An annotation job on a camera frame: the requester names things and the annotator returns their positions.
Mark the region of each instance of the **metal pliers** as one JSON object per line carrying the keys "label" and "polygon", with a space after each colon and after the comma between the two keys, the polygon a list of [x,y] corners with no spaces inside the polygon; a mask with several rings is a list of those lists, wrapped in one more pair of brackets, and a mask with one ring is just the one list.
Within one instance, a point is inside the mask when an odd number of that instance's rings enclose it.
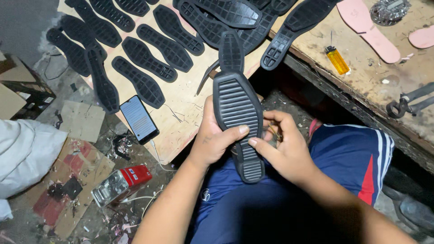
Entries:
{"label": "metal pliers", "polygon": [[401,98],[399,99],[399,104],[396,101],[392,101],[386,105],[387,114],[394,119],[402,118],[406,111],[411,113],[411,115],[416,116],[422,109],[434,103],[434,96],[425,99],[420,103],[410,106],[408,104],[420,97],[430,94],[431,92],[434,92],[434,82],[430,82],[412,92],[402,93]]}

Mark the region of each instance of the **phone screen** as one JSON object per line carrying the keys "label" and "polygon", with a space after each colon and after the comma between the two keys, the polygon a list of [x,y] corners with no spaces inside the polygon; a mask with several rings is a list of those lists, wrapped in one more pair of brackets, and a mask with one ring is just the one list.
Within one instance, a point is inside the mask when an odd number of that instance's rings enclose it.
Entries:
{"label": "phone screen", "polygon": [[141,145],[160,133],[137,95],[123,103],[120,109]]}

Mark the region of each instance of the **black cable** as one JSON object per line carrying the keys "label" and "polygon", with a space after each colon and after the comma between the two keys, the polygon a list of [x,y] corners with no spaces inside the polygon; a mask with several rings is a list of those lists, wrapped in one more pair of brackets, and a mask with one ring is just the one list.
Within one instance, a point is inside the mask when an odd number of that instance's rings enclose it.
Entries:
{"label": "black cable", "polygon": [[48,77],[47,77],[47,74],[46,74],[46,72],[47,72],[47,68],[48,68],[48,66],[50,65],[50,62],[51,62],[51,57],[54,57],[54,56],[60,56],[60,55],[62,55],[62,54],[60,54],[60,53],[58,53],[58,54],[54,54],[54,55],[50,55],[50,58],[48,59],[48,63],[47,63],[47,66],[45,67],[45,70],[44,70],[44,76],[45,76],[45,79],[47,79],[47,80],[54,80],[54,79],[57,79],[57,78],[59,78],[61,75],[63,75],[63,73],[69,68],[69,64],[66,66],[66,68],[58,75],[58,76],[56,76],[56,77],[54,77],[54,78],[51,78],[51,79],[49,79]]}

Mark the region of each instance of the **ribbed tread pattern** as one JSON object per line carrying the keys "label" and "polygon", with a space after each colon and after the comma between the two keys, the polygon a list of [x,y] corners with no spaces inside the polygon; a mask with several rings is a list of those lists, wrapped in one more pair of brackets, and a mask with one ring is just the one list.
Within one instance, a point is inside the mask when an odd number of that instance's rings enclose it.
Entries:
{"label": "ribbed tread pattern", "polygon": [[110,22],[98,17],[85,0],[65,0],[65,3],[75,9],[98,41],[109,47],[116,47],[122,42],[116,28]]}
{"label": "ribbed tread pattern", "polygon": [[131,32],[135,28],[134,20],[124,12],[117,9],[113,0],[89,0],[95,12],[110,20],[119,29]]}
{"label": "ribbed tread pattern", "polygon": [[142,41],[128,36],[122,42],[122,48],[135,65],[151,71],[160,79],[174,82],[178,77],[176,70],[156,59]]}
{"label": "ribbed tread pattern", "polygon": [[236,80],[219,84],[220,115],[227,128],[248,125],[249,134],[239,141],[243,155],[243,175],[246,180],[255,182],[262,177],[261,160],[256,150],[248,144],[252,137],[257,137],[259,119],[256,109],[247,93]]}
{"label": "ribbed tread pattern", "polygon": [[149,5],[145,0],[116,0],[122,10],[127,13],[143,17],[149,11]]}

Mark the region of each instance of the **white cable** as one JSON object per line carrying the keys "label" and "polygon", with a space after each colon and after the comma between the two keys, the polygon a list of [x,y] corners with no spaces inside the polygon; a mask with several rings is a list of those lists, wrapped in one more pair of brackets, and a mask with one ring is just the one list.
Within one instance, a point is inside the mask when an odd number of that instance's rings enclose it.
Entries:
{"label": "white cable", "polygon": [[158,192],[156,192],[156,193],[154,194],[154,196],[152,197],[152,199],[149,200],[148,205],[146,205],[145,209],[143,210],[143,214],[141,215],[141,219],[143,219],[143,216],[145,215],[146,209],[148,209],[148,207],[149,207],[149,205],[151,204],[152,200],[154,200],[155,197],[157,196],[157,194],[160,193],[160,192],[162,192],[162,191],[163,191],[163,190],[159,190]]}
{"label": "white cable", "polygon": [[169,169],[165,169],[165,168],[163,168],[163,165],[161,165],[161,162],[160,162],[160,157],[158,156],[158,152],[157,152],[157,148],[155,147],[155,143],[154,143],[154,141],[151,139],[150,140],[150,143],[151,143],[151,146],[154,148],[154,150],[155,150],[155,154],[157,155],[157,161],[158,161],[158,164],[160,165],[160,167],[163,169],[163,170],[165,170],[165,171],[177,171],[177,170],[169,170]]}

